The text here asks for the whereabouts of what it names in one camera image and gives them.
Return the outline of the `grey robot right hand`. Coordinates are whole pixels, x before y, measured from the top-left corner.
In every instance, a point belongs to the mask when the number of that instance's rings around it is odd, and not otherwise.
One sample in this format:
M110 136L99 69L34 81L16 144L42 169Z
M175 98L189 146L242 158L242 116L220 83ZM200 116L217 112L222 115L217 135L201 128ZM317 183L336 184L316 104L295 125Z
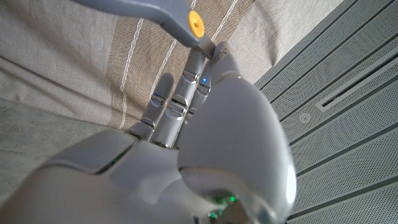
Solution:
M289 144L226 42L203 72L175 147L159 124L110 129L52 156L1 207L2 223L284 223L296 196Z

